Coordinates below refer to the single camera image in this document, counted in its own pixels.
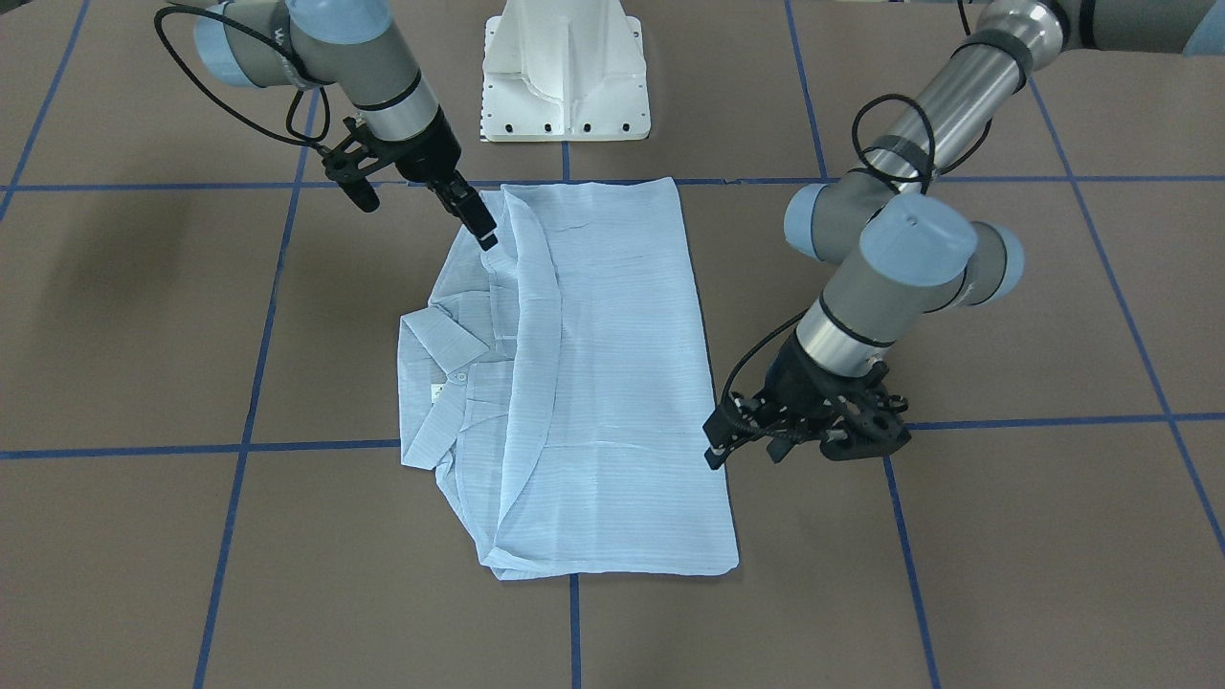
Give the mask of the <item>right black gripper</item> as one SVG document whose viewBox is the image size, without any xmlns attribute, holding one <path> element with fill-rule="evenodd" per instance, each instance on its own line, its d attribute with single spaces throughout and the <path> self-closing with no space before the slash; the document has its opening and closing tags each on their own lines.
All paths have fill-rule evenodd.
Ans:
<svg viewBox="0 0 1225 689">
<path fill-rule="evenodd" d="M 496 222 L 480 192 L 457 170 L 462 154 L 441 105 L 425 129 L 394 143 L 394 169 L 407 181 L 424 184 L 477 240 L 481 253 L 499 244 Z"/>
</svg>

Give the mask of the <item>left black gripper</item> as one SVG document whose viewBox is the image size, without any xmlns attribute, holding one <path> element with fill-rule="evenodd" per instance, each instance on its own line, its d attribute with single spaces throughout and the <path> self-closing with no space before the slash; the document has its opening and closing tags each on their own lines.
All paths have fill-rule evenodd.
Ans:
<svg viewBox="0 0 1225 689">
<path fill-rule="evenodd" d="M 880 362 L 884 363 L 875 360 L 869 371 Z M 820 367 L 797 337 L 789 336 L 771 363 L 764 387 L 748 406 L 744 400 L 722 400 L 703 423 L 707 466 L 723 468 L 733 451 L 762 436 L 769 440 L 771 462 L 782 462 L 800 444 L 811 441 L 820 447 L 822 433 L 833 422 L 831 402 L 822 394 L 832 376 L 840 375 Z"/>
</svg>

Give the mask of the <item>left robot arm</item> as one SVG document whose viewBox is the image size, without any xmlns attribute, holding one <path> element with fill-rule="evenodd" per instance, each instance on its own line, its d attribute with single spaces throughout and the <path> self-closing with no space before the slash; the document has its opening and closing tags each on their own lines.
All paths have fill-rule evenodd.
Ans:
<svg viewBox="0 0 1225 689">
<path fill-rule="evenodd" d="M 1000 300 L 1024 272 L 1016 235 L 971 222 L 930 196 L 962 166 L 993 115 L 1066 51 L 1220 56 L 1220 1 L 989 1 L 967 38 L 905 112 L 871 143 L 853 135 L 858 166 L 801 189 L 784 233 L 797 253 L 835 266 L 785 336 L 753 395 L 725 384 L 703 425 L 706 461 L 768 440 L 771 461 L 815 443 L 827 459 L 895 454 L 910 439 L 907 400 L 884 387 L 884 354 L 922 314 Z"/>
</svg>

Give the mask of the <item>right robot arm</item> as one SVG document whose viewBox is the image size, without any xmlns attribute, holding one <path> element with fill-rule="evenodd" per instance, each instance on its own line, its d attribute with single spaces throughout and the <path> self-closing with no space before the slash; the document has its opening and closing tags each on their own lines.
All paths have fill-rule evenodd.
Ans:
<svg viewBox="0 0 1225 689">
<path fill-rule="evenodd" d="M 370 177 L 393 167 L 425 185 L 481 250 L 496 223 L 458 170 L 462 154 L 442 105 L 385 1 L 223 1 L 197 10 L 196 51 L 218 81 L 246 88 L 341 88 L 354 105 L 345 139 L 290 143 L 318 151 L 323 174 L 364 212 L 379 208 Z"/>
</svg>

